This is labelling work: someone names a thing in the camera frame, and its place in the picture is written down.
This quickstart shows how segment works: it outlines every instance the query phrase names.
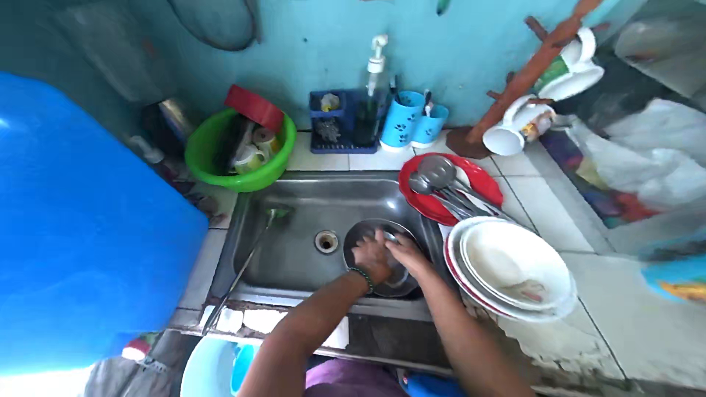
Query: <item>white cup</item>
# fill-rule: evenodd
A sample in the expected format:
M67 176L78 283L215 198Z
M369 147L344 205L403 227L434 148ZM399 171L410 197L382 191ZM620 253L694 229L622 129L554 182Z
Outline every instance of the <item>white cup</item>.
M540 98L564 100L586 91L603 77L605 70L594 64L596 36L589 28L580 28L579 40L567 44L534 84Z
M247 174L262 167L269 160L267 153L258 150L255 145L248 143L243 147L240 156L232 159L229 173Z
M483 144L497 155L514 155L549 129L556 117L549 105L527 103L536 95L525 95L514 101L505 112L503 121L483 134Z

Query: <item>cup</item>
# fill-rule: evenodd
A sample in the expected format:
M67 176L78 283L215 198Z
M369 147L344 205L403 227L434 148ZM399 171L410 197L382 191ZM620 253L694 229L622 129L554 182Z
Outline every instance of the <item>cup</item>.
M409 145L424 107L424 95L420 93L402 91L399 96L399 102L393 99L390 104L380 137L381 148L390 152L400 152Z
M514 155L549 129L556 117L549 105L528 103L536 95L525 95L514 101L505 112L503 121L483 134L483 144L497 155Z
M267 158L274 158L282 148L282 144L277 139L277 134L265 127L253 131L253 143L265 153Z
M596 36L589 28L580 28L577 35L578 40L567 44L534 84L540 98L564 100L586 91L603 77L605 70L592 61Z
M422 116L414 127L412 146L415 148L428 148L434 144L439 136L443 124L448 118L448 109L441 105L434 105L429 116Z
M266 153L249 143L243 147L240 156L233 159L228 172L240 175L247 174L262 167L268 160L269 157Z

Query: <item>beaded bracelet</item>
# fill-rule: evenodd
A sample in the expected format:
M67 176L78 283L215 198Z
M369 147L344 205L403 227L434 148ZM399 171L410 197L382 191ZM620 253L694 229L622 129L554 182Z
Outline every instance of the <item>beaded bracelet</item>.
M370 279L370 277L368 277L368 275L367 275L364 271L362 271L362 270L359 269L359 268L348 268L348 271L356 271L356 272L360 273L360 275L362 275L363 277L365 277L365 281L368 282L368 287L369 287L367 293L370 294L370 293L373 292L373 288L374 288L374 286L373 286L373 281Z

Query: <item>hand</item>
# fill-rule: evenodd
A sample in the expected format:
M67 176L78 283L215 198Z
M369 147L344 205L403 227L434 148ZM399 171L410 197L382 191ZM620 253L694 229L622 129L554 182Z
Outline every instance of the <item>hand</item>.
M422 271L431 268L431 263L429 263L412 239L399 234L395 235L395 237L397 237L399 244L388 240L385 243L385 247L413 276L416 277Z
M351 251L355 258L355 266L370 277L373 285L382 283L392 274L388 265L382 229L375 229L375 239L363 236L363 240L358 242L358 247L354 247Z

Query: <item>metal bowl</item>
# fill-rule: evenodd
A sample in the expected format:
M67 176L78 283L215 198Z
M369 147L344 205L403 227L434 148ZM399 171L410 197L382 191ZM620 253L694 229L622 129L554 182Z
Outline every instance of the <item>metal bowl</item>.
M353 257L352 249L357 246L357 242L363 239L363 236L375 237L375 229L382 227L385 233L385 238L397 241L395 234L407 236L415 243L412 232L406 227L385 219L365 219L362 220L348 230L346 238L343 241L343 259L347 267L355 266L355 258ZM415 288L419 287L419 283L409 274L409 271L388 251L388 265L393 271L393 274L384 282L378 284L373 293L381 297L403 297L411 293Z

